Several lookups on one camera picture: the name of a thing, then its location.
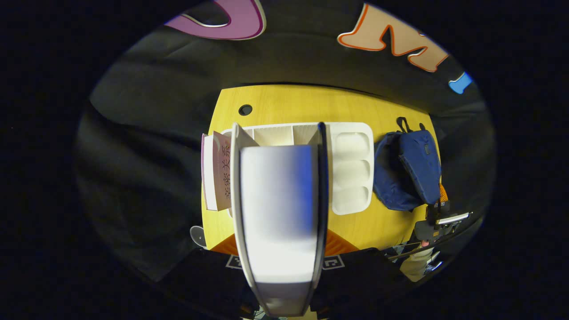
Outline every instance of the pink letter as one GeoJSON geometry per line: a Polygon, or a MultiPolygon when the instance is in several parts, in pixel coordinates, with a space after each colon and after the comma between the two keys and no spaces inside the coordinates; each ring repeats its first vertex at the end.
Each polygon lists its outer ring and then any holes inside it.
{"type": "Polygon", "coordinates": [[[263,33],[265,13],[258,0],[214,0],[229,17],[227,24],[210,26],[182,14],[168,21],[166,26],[187,34],[210,39],[245,40],[263,33]]]}
{"type": "Polygon", "coordinates": [[[354,30],[340,34],[338,42],[350,48],[380,51],[386,47],[381,38],[389,28],[391,29],[391,53],[394,56],[423,49],[417,54],[409,55],[407,59],[411,64],[429,72],[435,72],[437,66],[448,57],[448,54],[429,38],[421,35],[405,22],[367,3],[364,4],[354,30]]]}

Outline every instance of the orange fabric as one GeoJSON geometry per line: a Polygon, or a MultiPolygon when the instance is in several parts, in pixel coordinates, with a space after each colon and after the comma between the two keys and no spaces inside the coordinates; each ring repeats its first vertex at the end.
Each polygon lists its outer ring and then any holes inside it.
{"type": "MultiPolygon", "coordinates": [[[[328,229],[326,234],[326,249],[324,251],[325,256],[335,256],[342,253],[348,253],[353,251],[358,251],[359,249],[349,243],[346,239],[337,235],[328,229]]],[[[218,245],[213,247],[211,251],[226,253],[228,255],[238,256],[237,252],[237,242],[235,240],[235,234],[230,235],[227,239],[220,242],[218,245]]]]}
{"type": "Polygon", "coordinates": [[[440,201],[441,202],[446,202],[448,201],[448,196],[447,196],[447,192],[443,187],[442,183],[439,183],[439,188],[440,188],[440,201]]]}

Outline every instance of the navy backpack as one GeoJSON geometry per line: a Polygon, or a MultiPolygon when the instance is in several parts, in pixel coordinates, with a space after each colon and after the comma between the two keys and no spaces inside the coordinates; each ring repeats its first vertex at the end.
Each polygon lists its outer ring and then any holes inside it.
{"type": "Polygon", "coordinates": [[[441,176],[435,140],[423,124],[421,130],[413,131],[404,117],[397,118],[397,123],[402,132],[389,132],[375,144],[373,191],[391,210],[412,211],[425,203],[435,204],[441,176]]]}

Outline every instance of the book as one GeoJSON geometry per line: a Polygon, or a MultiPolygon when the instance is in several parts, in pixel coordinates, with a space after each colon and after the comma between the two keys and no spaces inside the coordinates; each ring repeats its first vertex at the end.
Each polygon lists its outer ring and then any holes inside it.
{"type": "Polygon", "coordinates": [[[231,207],[230,148],[231,138],[221,133],[201,136],[201,181],[207,210],[231,207]]]}

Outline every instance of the table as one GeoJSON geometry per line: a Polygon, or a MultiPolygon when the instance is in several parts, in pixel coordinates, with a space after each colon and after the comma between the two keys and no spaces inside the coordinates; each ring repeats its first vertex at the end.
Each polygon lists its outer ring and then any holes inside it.
{"type": "MultiPolygon", "coordinates": [[[[397,117],[406,117],[412,130],[419,130],[419,123],[423,123],[435,138],[439,150],[427,113],[372,95],[310,85],[252,85],[224,89],[217,99],[208,134],[229,129],[234,122],[243,127],[294,122],[364,122],[371,127],[374,142],[377,142],[387,132],[400,130],[395,122],[397,117]],[[246,104],[251,105],[253,111],[242,116],[238,110],[246,104]]],[[[233,221],[227,210],[205,209],[203,190],[201,208],[205,240],[211,249],[234,234],[233,221]]],[[[362,212],[340,216],[330,208],[328,228],[359,249],[375,247],[382,250],[408,240],[415,222],[424,220],[425,210],[426,204],[413,212],[389,210],[373,194],[371,204],[362,212]]]]}

